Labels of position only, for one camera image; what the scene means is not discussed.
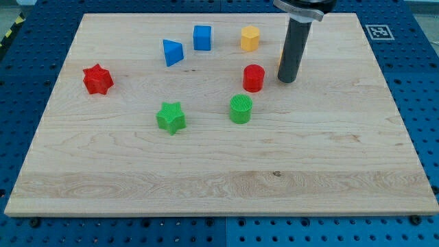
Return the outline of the black robot flange with clamp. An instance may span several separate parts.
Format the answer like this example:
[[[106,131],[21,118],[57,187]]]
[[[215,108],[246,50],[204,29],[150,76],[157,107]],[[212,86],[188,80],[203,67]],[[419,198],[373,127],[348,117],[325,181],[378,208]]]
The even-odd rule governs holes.
[[[295,21],[321,22],[335,8],[337,0],[273,0],[272,3]]]

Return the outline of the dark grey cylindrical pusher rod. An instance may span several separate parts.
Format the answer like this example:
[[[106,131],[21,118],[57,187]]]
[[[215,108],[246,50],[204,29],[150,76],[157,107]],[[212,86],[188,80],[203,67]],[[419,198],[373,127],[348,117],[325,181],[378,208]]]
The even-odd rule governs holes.
[[[280,81],[292,83],[296,80],[310,28],[311,22],[301,23],[293,19],[289,20],[282,60],[278,68],[278,79]]]

